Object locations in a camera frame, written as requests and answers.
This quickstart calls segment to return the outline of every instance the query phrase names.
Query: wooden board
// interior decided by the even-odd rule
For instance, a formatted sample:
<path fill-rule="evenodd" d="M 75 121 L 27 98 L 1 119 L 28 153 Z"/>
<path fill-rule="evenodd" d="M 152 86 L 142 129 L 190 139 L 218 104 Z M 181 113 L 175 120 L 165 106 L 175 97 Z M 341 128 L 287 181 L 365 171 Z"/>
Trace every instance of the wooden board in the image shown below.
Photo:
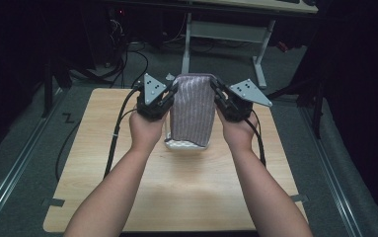
<path fill-rule="evenodd" d="M 79 204 L 103 179 L 116 118 L 128 92 L 96 89 L 92 93 L 54 194 L 54 198 L 64 199 L 65 203 L 49 208 L 43 224 L 45 231 L 63 232 Z M 126 110 L 135 104 L 136 95 Z M 262 124 L 267 168 L 288 194 L 297 195 L 270 110 L 261 106 L 255 110 Z M 130 142 L 126 117 L 118 136 L 114 164 L 128 150 Z M 253 142 L 259 154 L 257 141 Z M 302 204 L 297 204 L 305 214 Z M 124 227 L 124 231 L 252 229 L 255 227 L 218 116 L 210 145 L 204 151 L 170 150 L 162 141 L 157 144 Z"/>

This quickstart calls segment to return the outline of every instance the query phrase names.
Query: person's left hand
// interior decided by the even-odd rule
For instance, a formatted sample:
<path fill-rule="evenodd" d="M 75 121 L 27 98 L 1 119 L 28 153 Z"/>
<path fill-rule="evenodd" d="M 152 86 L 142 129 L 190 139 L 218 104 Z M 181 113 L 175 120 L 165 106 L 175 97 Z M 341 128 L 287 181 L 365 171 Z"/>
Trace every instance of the person's left hand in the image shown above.
<path fill-rule="evenodd" d="M 129 119 L 130 134 L 132 136 L 131 148 L 151 152 L 161 138 L 162 127 L 166 117 L 167 114 L 160 120 L 149 121 L 138 112 L 132 112 Z"/>

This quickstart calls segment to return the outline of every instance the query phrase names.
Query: forearm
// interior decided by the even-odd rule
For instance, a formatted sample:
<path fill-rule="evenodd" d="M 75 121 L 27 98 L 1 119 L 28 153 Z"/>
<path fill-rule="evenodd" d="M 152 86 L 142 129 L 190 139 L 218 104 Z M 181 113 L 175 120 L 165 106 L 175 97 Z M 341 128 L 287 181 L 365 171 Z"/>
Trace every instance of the forearm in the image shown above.
<path fill-rule="evenodd" d="M 149 154 L 130 149 L 77 209 L 65 236 L 118 236 L 132 209 Z"/>
<path fill-rule="evenodd" d="M 231 150 L 250 215 L 260 236 L 312 236 L 296 204 L 251 149 Z"/>

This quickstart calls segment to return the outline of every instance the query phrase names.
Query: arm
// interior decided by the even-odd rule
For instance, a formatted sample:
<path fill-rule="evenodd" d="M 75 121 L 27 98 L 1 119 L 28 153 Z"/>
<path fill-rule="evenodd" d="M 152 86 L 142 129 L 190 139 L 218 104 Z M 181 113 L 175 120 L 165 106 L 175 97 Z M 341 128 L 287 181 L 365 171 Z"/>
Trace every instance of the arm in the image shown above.
<path fill-rule="evenodd" d="M 81 203 L 65 230 L 65 236 L 118 236 L 121 233 L 148 157 L 161 138 L 164 118 L 150 122 L 138 113 L 132 113 L 129 151 Z"/>
<path fill-rule="evenodd" d="M 248 211 L 260 236 L 312 236 L 299 208 L 253 152 L 251 128 L 244 121 L 228 122 L 217 112 Z M 249 120 L 257 126 L 254 115 Z"/>

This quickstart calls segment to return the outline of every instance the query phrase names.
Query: gray striped fabric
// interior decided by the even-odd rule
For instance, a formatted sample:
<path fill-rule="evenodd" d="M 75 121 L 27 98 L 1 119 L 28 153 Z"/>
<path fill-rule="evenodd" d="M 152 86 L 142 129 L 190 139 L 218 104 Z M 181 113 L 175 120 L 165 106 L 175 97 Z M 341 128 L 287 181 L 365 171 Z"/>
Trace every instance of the gray striped fabric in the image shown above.
<path fill-rule="evenodd" d="M 215 116 L 210 74 L 182 74 L 175 79 L 179 91 L 171 107 L 171 138 L 207 146 Z"/>

